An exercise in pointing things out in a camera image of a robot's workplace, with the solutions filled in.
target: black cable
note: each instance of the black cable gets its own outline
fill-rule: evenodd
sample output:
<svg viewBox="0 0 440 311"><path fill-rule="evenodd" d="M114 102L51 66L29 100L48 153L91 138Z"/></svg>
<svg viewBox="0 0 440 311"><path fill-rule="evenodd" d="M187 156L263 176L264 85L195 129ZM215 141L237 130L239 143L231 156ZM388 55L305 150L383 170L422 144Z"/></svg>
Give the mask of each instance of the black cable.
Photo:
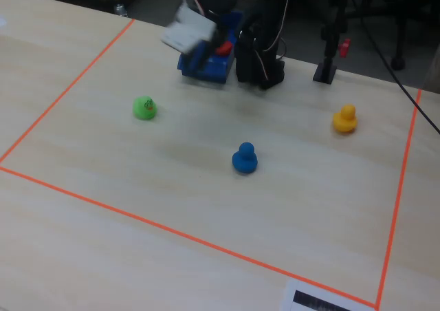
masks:
<svg viewBox="0 0 440 311"><path fill-rule="evenodd" d="M382 54L381 50L379 49L379 46L377 45L377 43L375 42L374 38L371 36L370 30L367 28L367 26L365 25L364 22L364 17L362 16L362 12L360 12L358 5L356 3L356 0L352 0L353 5L355 6L355 10L356 12L359 14L360 16L360 24L362 25L362 27L365 30L365 33L368 37L368 39L370 40L371 44L373 44L373 47L375 49L375 51L379 54L382 62L385 65L385 68L389 71L389 73L391 74L391 76L393 77L393 79L395 80L395 82L400 86L401 90L406 94L407 97L409 97L409 99L411 100L411 102L413 103L413 105L417 108L417 110L420 111L421 115L429 122L429 124L431 124L431 126L435 129L435 131L437 131L438 134L440 134L440 129L436 126L436 124L433 123L433 121L431 121L431 119L428 117L428 115L425 114L425 112L420 108L420 106L416 103L416 101L414 100L414 98L408 93L408 91L406 91L405 87L402 85L402 83L399 81L399 79L397 78L397 76L395 75L393 69L390 67L390 65L388 64L388 62L386 61L384 55Z"/></svg>

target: blue rubber duck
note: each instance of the blue rubber duck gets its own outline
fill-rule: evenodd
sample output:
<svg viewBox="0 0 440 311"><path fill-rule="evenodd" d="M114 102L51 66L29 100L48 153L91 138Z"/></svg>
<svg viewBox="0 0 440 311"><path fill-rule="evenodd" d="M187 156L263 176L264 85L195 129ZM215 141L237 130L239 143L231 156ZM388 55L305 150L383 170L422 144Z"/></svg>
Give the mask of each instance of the blue rubber duck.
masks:
<svg viewBox="0 0 440 311"><path fill-rule="evenodd" d="M241 144L239 151L232 156L232 165L241 173L254 172L257 164L254 145L250 142Z"/></svg>

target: blue box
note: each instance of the blue box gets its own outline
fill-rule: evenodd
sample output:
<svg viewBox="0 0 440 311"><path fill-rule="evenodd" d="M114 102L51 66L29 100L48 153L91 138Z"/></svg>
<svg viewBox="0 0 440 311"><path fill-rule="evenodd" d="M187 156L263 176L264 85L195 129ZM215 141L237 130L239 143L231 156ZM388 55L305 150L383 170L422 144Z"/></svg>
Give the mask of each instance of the blue box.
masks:
<svg viewBox="0 0 440 311"><path fill-rule="evenodd" d="M231 12L221 17L224 24L229 27L228 40L235 45L237 39L235 38L234 31L240 23L242 12ZM187 65L185 56L183 54L179 57L179 63L177 69L181 70L181 74L184 76L193 77L202 81L209 81L215 83L226 83L228 79L229 71L231 70L234 62L234 50L232 49L229 56L218 56L213 54L206 62L205 66L201 70L195 71L200 57L203 55L207 43L202 41L196 48L192 57L192 62Z"/></svg>

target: white paper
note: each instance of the white paper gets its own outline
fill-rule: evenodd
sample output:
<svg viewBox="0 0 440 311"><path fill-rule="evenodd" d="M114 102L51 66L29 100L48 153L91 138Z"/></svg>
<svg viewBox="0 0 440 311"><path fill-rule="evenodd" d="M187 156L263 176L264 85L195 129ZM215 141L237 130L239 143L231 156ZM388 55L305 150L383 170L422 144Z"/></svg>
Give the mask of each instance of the white paper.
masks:
<svg viewBox="0 0 440 311"><path fill-rule="evenodd" d="M177 11L175 21L167 27L161 40L177 51L187 54L200 41L210 41L215 28L214 22L192 11L184 1Z"/></svg>

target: orange tape line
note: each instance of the orange tape line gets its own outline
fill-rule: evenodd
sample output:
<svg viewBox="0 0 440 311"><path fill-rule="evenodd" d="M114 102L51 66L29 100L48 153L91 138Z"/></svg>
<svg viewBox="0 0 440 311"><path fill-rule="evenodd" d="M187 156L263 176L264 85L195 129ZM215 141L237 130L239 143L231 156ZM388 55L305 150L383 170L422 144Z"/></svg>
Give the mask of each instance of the orange tape line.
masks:
<svg viewBox="0 0 440 311"><path fill-rule="evenodd" d="M419 89L419 92L417 93L417 99L416 99L417 104L419 104L420 98L421 98L421 89ZM375 304L375 310L377 310L377 311L379 311L380 303L382 302L382 295L384 293L386 273L388 272L388 265L390 263L390 257L391 257L391 249L393 248L393 240L394 240L394 234L396 231L397 216L399 215L400 199L402 197L402 189L404 188L404 182L405 182L406 164L408 163L408 156L410 155L411 140L413 138L412 134L414 132L414 126L415 126L415 121L417 118L417 112L418 112L417 108L414 107L414 110L412 111L410 131L408 132L408 139L406 140L404 159L401 164L402 168L400 171L399 186L397 187L396 202L394 204L393 220L391 221L391 229L390 229L390 235L388 237L388 245L386 247L384 267L382 268L382 275L380 277L379 290L377 291L376 304Z"/></svg>
<svg viewBox="0 0 440 311"><path fill-rule="evenodd" d="M4 153L4 155L0 158L0 163L2 163L5 158L9 156L9 154L12 153L12 151L19 145L20 142L23 141L24 138L31 132L37 124L40 123L40 121L49 113L49 111L52 110L52 108L55 107L55 105L61 100L63 96L66 95L68 91L85 75L86 72L89 71L89 69L101 58L101 56L104 55L105 52L131 27L131 25L134 23L134 19L132 19L125 27L122 29L122 31L99 53L95 59L90 62L90 64L79 74L78 77L75 78L75 80L67 87L67 89L64 90L62 94L59 95L57 99L36 119L36 121L21 135L21 137Z"/></svg>
<svg viewBox="0 0 440 311"><path fill-rule="evenodd" d="M341 290L337 290L337 289L335 289L335 288L332 288L332 287L329 287L329 286L323 285L323 284L318 283L318 282L316 282L316 281L313 281L313 280L310 280L310 279L307 279L307 278L301 277L301 276L299 276L299 275L295 275L294 273L288 272L288 271L286 271L286 270L282 270L282 269L280 269L280 268L277 268L277 267L275 267L275 266L269 265L269 264L267 264L267 263L263 263L262 261L258 261L258 260L256 260L256 259L251 258L251 257L244 256L244 255L242 255L242 254L238 254L238 253L236 253L236 252L234 252L234 251L232 251L232 250L226 249L226 248L224 248L224 247L217 246L217 245L215 245L215 244L211 244L210 242L207 242L207 241L205 241L205 240L199 239L198 237L193 237L192 235L189 235L189 234L186 234L186 233L181 232L181 231L179 231L179 230L175 230L174 228L171 228L171 227L168 227L168 226L165 226L165 225L159 224L159 223L154 222L154 221L152 221L152 220L149 220L149 219L146 219L146 218L140 217L140 216L135 215L135 214L133 214L133 213L129 213L129 212L127 212L127 211L124 211L124 210L121 210L121 209L115 208L114 206L109 206L108 204L104 204L104 203L102 203L102 202L98 202L98 201L95 201L95 200L93 200L93 199L89 199L88 197L81 196L81 195L79 195L79 194L76 194L76 193L73 193L73 192L66 191L65 189L62 189L62 188L60 188L60 187L57 187L57 186L54 186L54 185L48 184L48 183L43 182L43 181L41 181L41 180L38 180L38 179L36 179L36 178L32 178L32 177L30 177L30 176L28 176L28 175L23 175L22 173L18 173L18 172L16 172L16 171L9 170L9 169L4 168L4 167L0 167L0 171L4 171L4 172L6 172L6 173L10 173L10 174L12 174L12 175L15 175L15 176L17 176L17 177L20 177L20 178L23 178L23 179L29 180L29 181L34 182L34 183L36 183L36 184L40 184L40 185L42 185L42 186L44 186L44 187L47 187L47 188L49 188L49 189L52 189L52 190L54 190L54 191L61 192L61 193L65 194L65 195L75 197L75 198L77 198L77 199L79 199L79 200L82 200L82 201L85 201L85 202L88 202L88 203L94 204L94 205L99 206L99 207L101 207L101 208L104 208L104 209L107 209L107 210L113 211L113 212L115 212L115 213L119 213L119 214L121 214L121 215L124 215L124 216L130 217L130 218L133 218L133 219L139 220L140 222L144 222L145 224L148 224L148 225L151 225L151 226L154 226L154 227L160 228L160 229L162 229L162 230L165 230L165 231L170 232L170 233L175 234L175 235L179 235L180 237L184 237L185 239L189 239L189 240L191 240L191 241L197 242L198 244L202 244L202 245L207 246L207 247L209 247L209 248L212 248L212 249L215 249L215 250L221 251L221 252L223 252L223 253L225 253L225 254L228 254L228 255L231 255L231 256L233 256L233 257L236 257L236 258L242 259L243 261L248 261L249 263L252 263L252 264L254 264L254 265L261 266L262 268L266 268L266 269L268 269L268 270L271 270L271 271L274 271L274 272L280 273L280 274L282 274L282 275L285 275L285 276L288 276L288 277L291 277L291 278L294 278L294 279L297 279L297 280L303 281L303 282L305 282L305 283L309 283L309 284L311 284L311 285L313 285L313 286L316 286L316 287L319 287L319 288L325 289L325 290L327 290L327 291L329 291L329 292L332 292L332 293L334 293L334 294L338 294L338 295L340 295L340 296L346 297L346 298L348 298L348 299L351 299L351 300L356 301L356 302L358 302L358 303L364 304L364 305L369 306L369 307L371 307L371 308L374 308L374 306L375 306L374 303L371 303L371 302L365 301L365 300L363 300L363 299L360 299L359 297L356 297L356 296L350 295L350 294L348 294L348 293L346 293L346 292L343 292L343 291L341 291Z"/></svg>

